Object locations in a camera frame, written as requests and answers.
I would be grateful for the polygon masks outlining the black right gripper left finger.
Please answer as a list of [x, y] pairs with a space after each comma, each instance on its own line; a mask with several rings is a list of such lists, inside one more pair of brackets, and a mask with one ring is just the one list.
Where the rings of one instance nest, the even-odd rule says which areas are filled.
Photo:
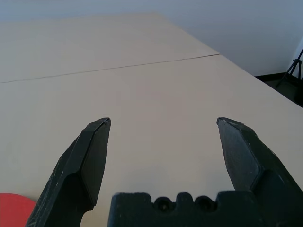
[[78, 227], [94, 209], [105, 171], [110, 118], [86, 126], [59, 158], [27, 227]]

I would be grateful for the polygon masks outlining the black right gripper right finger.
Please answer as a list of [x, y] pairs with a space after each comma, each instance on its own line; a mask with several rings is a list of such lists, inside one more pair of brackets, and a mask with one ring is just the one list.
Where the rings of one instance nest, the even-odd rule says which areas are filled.
[[234, 189], [253, 194], [269, 227], [301, 227], [303, 192], [275, 153], [243, 123], [225, 117], [216, 123]]

